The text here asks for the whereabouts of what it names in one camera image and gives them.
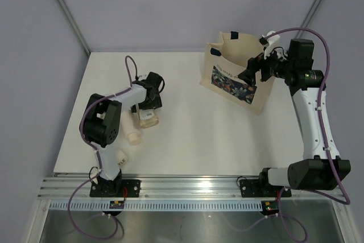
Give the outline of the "clear amber liquid bottle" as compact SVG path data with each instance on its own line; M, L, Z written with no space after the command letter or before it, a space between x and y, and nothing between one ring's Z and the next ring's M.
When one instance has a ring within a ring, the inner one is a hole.
M156 115L155 109L143 110L140 107L137 107L137 115L139 127L141 129L147 129L149 127L156 126L159 123L159 118Z

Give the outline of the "beige canvas tote bag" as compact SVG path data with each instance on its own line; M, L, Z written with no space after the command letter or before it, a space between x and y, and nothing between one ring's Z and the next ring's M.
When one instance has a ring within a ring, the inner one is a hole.
M246 69L250 58L262 52L263 46L253 35L220 32L217 43L206 45L200 84L256 115L261 114L274 79L250 86L238 75Z

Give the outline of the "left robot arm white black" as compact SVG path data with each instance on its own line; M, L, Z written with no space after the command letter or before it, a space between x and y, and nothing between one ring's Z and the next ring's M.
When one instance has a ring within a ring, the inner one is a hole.
M111 96L90 96L80 122L84 142L96 153L98 169L89 174L90 197L137 197L140 182L124 180L121 163L124 154L114 145L122 129L129 144L140 142L140 132L134 126L133 114L139 118L139 126L148 128L158 124L155 110L162 107L161 92L164 79L150 72L143 80L135 79L126 90Z

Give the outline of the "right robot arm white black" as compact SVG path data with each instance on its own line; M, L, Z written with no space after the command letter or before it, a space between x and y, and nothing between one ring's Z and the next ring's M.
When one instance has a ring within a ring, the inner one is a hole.
M286 168L264 168L254 190L263 196L287 187L292 190L331 191L351 171L349 160L341 159L330 132L326 112L324 73L314 70L314 43L308 39L292 39L287 53L277 53L280 37L262 37L263 53L248 60L239 79L256 84L275 77L289 87L303 141L303 160Z

